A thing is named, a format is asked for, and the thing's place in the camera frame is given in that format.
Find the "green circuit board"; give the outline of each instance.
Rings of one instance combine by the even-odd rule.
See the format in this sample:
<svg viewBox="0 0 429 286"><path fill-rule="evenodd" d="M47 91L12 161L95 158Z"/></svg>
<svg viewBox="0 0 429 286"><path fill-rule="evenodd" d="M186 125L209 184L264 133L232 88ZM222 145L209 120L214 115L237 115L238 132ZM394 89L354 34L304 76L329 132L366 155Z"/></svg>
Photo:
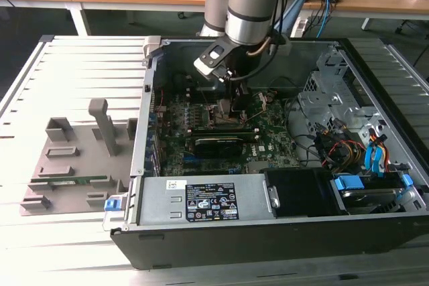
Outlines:
<svg viewBox="0 0 429 286"><path fill-rule="evenodd" d="M268 167L299 166L292 140L284 127L283 103L273 100L271 104L266 104L265 110L262 108L263 103L259 96L254 96L246 110L246 121L217 116L215 104L191 104L183 97L175 96L166 103L166 112L158 123L160 140L163 141L164 147L161 175L259 173L259 170ZM239 157L199 159L193 154L190 140L186 136L189 128L246 131L259 129L259 132L255 142L243 144Z"/></svg>

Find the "gray floor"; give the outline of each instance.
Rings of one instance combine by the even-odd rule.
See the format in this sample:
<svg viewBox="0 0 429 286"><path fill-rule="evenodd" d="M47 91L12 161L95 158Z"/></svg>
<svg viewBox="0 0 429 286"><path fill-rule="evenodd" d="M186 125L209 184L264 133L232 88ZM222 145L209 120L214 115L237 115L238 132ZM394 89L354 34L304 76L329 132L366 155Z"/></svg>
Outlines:
<svg viewBox="0 0 429 286"><path fill-rule="evenodd" d="M67 11L61 9L8 9L11 19L0 20L0 98L24 65L41 35L76 35ZM86 11L93 35L174 35L192 36L203 22L201 13L186 13L186 19L178 19L177 13L140 11L138 23L129 25L124 11ZM406 25L402 34L394 31L401 21L375 20L371 30L362 31L362 19L333 17L321 37L325 38L382 38L393 43L411 62L417 58L429 40L428 22ZM317 29L307 36L315 37ZM429 52L419 61L417 69L424 77L429 76Z"/></svg>

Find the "motherboard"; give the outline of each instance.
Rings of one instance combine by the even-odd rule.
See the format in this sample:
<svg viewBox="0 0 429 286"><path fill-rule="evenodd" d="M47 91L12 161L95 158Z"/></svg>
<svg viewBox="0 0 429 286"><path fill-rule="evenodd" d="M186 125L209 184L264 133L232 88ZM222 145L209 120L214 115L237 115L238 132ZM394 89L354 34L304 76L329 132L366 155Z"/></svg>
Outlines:
<svg viewBox="0 0 429 286"><path fill-rule="evenodd" d="M259 173L299 166L280 99L259 92L245 112L232 117L221 105L221 100L204 93L163 94L154 108L161 176Z"/></svg>

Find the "blue latch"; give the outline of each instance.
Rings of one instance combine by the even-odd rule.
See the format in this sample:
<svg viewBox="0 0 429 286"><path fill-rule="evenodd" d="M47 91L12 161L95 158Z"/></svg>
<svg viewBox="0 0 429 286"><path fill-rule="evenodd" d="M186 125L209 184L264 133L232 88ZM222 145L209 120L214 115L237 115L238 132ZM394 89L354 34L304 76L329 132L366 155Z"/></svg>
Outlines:
<svg viewBox="0 0 429 286"><path fill-rule="evenodd" d="M414 184L413 179L408 174L402 175L402 182L405 184L405 186L408 188Z"/></svg>
<svg viewBox="0 0 429 286"><path fill-rule="evenodd" d="M335 179L338 190L364 189L361 178L358 175L340 175Z"/></svg>
<svg viewBox="0 0 429 286"><path fill-rule="evenodd" d="M122 199L108 199L105 202L105 211L121 211Z"/></svg>
<svg viewBox="0 0 429 286"><path fill-rule="evenodd" d="M383 174L380 172L380 160L381 160L381 157L383 156L383 150L381 149L381 147L375 147L374 159L371 160L373 151L374 151L374 146L370 144L367 148L367 151L365 152L365 169L366 170L371 169L373 173L376 173L379 177L382 177Z"/></svg>

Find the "power supply label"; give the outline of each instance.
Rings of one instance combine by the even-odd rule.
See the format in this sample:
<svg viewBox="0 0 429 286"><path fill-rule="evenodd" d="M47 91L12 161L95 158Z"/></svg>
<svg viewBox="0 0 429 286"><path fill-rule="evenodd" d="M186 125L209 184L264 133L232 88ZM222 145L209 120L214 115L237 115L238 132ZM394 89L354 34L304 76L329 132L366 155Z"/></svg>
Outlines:
<svg viewBox="0 0 429 286"><path fill-rule="evenodd" d="M234 184L186 185L186 219L189 222L238 220Z"/></svg>

